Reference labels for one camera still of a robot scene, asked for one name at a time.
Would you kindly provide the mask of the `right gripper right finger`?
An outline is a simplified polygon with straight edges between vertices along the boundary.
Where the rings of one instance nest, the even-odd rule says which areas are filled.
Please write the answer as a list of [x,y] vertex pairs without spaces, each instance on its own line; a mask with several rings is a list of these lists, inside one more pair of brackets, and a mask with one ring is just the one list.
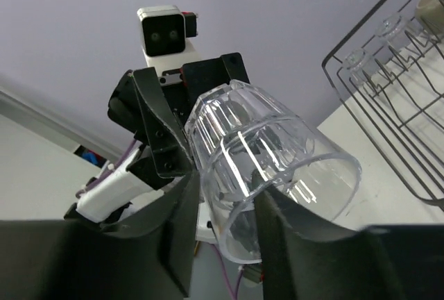
[[255,197],[265,299],[442,299],[443,227],[329,222],[274,187]]

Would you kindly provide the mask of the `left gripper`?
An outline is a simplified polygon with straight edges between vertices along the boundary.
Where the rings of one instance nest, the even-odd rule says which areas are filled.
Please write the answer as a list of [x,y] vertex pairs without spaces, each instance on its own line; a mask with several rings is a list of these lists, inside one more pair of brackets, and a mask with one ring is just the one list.
[[200,95],[231,80],[250,82],[238,52],[163,71],[159,79],[152,67],[133,72],[148,144],[161,178],[184,176],[194,170],[189,145],[175,116],[188,119]]

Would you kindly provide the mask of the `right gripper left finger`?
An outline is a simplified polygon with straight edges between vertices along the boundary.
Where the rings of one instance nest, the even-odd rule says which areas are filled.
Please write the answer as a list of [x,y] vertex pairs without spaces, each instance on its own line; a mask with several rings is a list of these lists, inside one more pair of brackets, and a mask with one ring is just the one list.
[[199,175],[97,230],[76,220],[1,223],[2,299],[184,299],[189,295]]

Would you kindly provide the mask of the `clear plastic cup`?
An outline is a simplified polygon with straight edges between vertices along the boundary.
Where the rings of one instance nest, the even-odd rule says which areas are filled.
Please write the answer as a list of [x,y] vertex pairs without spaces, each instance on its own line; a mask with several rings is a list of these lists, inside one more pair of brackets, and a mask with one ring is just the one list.
[[421,25],[411,21],[398,12],[383,19],[375,29],[375,36],[394,55],[419,56],[420,51],[412,40],[424,42],[426,35]]
[[365,49],[351,51],[343,60],[342,64],[351,82],[357,87],[367,85],[375,90],[372,77],[380,70],[373,55]]
[[233,80],[200,95],[185,124],[221,253],[261,260],[255,197],[268,185],[334,221],[361,182],[359,161],[270,94]]

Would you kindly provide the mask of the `beige cup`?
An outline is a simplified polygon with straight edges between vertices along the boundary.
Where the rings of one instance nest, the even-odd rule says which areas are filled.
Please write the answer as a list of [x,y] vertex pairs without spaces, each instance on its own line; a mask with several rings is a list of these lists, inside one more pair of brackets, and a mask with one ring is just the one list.
[[443,34],[443,0],[420,0],[415,9],[418,23],[431,35]]

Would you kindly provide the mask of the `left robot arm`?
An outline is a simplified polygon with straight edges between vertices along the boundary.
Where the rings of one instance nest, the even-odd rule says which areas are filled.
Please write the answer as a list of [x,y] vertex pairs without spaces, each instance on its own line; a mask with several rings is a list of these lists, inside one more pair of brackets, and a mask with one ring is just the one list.
[[66,219],[80,219],[97,228],[116,223],[132,200],[152,192],[183,190],[199,175],[185,132],[198,97],[233,80],[249,77],[240,53],[186,62],[164,72],[176,76],[161,82],[153,67],[129,70],[108,101],[108,117],[133,134],[122,157],[76,193]]

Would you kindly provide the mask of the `aluminium mounting rail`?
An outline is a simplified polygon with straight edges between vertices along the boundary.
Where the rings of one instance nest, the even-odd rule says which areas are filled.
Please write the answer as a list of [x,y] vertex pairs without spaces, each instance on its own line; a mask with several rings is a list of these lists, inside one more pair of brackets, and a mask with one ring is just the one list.
[[55,113],[37,106],[6,87],[1,87],[1,114],[69,151],[82,145],[108,160],[116,160],[123,149],[77,128]]

